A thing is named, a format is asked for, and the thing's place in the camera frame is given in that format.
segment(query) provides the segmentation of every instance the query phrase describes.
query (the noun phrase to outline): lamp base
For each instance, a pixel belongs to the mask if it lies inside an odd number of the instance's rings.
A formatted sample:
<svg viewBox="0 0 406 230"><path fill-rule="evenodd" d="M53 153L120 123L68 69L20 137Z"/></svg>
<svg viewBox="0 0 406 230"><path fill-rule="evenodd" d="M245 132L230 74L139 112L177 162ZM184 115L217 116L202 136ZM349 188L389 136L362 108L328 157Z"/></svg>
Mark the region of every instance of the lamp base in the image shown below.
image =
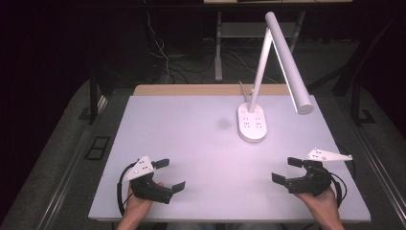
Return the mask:
<svg viewBox="0 0 406 230"><path fill-rule="evenodd" d="M253 113L248 112L248 103L243 103L237 111L238 134L248 143L261 142L267 132L263 109L255 105Z"/></svg>

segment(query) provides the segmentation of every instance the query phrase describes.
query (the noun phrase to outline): floor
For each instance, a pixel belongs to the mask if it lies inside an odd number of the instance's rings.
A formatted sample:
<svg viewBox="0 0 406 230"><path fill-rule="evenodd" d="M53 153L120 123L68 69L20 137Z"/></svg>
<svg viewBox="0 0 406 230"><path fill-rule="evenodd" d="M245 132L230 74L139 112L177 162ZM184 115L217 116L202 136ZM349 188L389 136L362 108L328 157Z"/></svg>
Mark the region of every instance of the floor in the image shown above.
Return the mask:
<svg viewBox="0 0 406 230"><path fill-rule="evenodd" d="M168 65L165 58L159 58L162 71L155 83L218 83L214 81L214 42L207 39L203 45L200 57L190 58L182 51L173 50L167 53ZM304 83L309 85L344 65L357 45L348 40L299 41L293 56ZM257 39L224 40L222 83L252 83L260 46ZM275 55L271 54L264 83L283 83L275 60ZM401 209L396 210L398 205L394 197L399 195L402 201L406 195L402 176L406 173L406 141L366 90L362 91L361 109L368 110L375 122L356 126L349 116L350 95L334 97L331 93L335 81L310 93L316 97L340 151L354 157L353 164L348 163L348 167L372 215L371 222L346 223L346 229L405 229L404 218L399 217ZM132 91L116 89L113 95L101 97L99 116L93 125L88 125L88 82L79 89L1 229L114 229L117 226L117 223L92 220L87 215ZM101 160L87 160L84 156L97 137L109 138L104 156ZM373 166L374 158L380 160L385 172ZM397 194L387 189L390 187L395 187ZM285 226L291 230L318 229L317 224L309 228L306 223L287 223ZM143 229L152 227L151 224L142 226Z"/></svg>

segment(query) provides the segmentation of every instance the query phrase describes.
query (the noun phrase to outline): white desk lamp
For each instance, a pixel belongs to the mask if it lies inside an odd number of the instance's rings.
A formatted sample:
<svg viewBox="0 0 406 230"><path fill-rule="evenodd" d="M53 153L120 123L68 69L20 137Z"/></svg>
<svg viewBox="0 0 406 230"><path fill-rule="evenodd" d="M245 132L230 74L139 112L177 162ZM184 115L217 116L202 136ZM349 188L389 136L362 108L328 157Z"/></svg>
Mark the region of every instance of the white desk lamp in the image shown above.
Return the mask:
<svg viewBox="0 0 406 230"><path fill-rule="evenodd" d="M259 66L251 101L240 105L237 111L238 134L244 141L250 143L261 142L267 132L265 116L262 108L257 104L257 97L272 41L275 44L275 51L296 112L305 115L313 111L313 105L311 104L307 89L305 88L295 60L287 47L275 14L272 12L267 13L265 20L268 27L266 28L262 51L260 53Z"/></svg>

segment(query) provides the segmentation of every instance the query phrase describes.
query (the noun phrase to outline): person's left hand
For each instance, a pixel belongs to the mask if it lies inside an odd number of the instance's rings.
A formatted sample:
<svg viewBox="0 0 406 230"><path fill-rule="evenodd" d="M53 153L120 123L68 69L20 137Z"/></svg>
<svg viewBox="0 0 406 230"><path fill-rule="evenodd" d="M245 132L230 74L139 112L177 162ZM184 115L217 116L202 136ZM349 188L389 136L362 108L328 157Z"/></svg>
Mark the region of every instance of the person's left hand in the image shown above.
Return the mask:
<svg viewBox="0 0 406 230"><path fill-rule="evenodd" d="M164 183L159 182L158 185L164 186ZM123 219L117 230L135 230L148 214L153 203L151 200L141 199L133 195L131 187L128 188L128 194L131 196L126 202Z"/></svg>

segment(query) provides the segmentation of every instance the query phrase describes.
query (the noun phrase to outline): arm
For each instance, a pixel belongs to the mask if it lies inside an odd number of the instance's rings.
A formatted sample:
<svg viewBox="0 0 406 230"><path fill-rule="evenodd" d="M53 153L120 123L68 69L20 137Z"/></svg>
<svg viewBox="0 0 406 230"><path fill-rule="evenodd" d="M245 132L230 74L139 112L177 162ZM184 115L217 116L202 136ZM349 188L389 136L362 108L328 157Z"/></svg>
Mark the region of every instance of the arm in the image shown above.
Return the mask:
<svg viewBox="0 0 406 230"><path fill-rule="evenodd" d="M295 194L307 206L311 215L324 230L343 230L344 226L338 213L335 194L331 188L318 196Z"/></svg>
<svg viewBox="0 0 406 230"><path fill-rule="evenodd" d="M131 187L128 188L128 194L131 197L126 202L123 219L117 230L135 230L140 225L141 220L148 214L153 203L151 200L140 199L132 195Z"/></svg>

